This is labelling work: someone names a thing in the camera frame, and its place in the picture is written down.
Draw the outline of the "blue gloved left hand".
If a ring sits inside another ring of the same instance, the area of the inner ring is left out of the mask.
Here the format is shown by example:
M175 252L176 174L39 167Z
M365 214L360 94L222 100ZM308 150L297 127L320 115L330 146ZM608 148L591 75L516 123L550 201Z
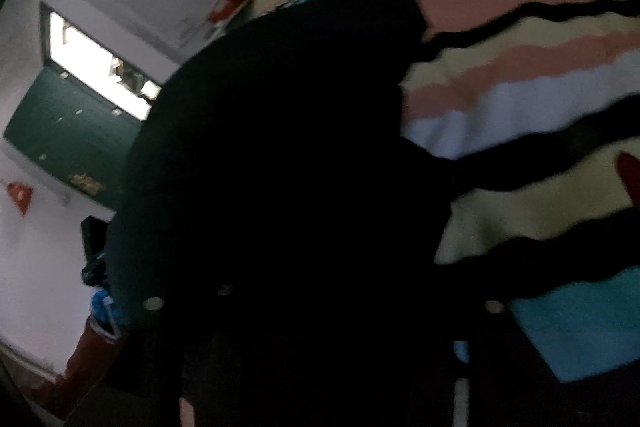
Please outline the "blue gloved left hand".
M111 294L104 288L93 288L90 300L90 317L98 332L108 338L118 339L119 311Z

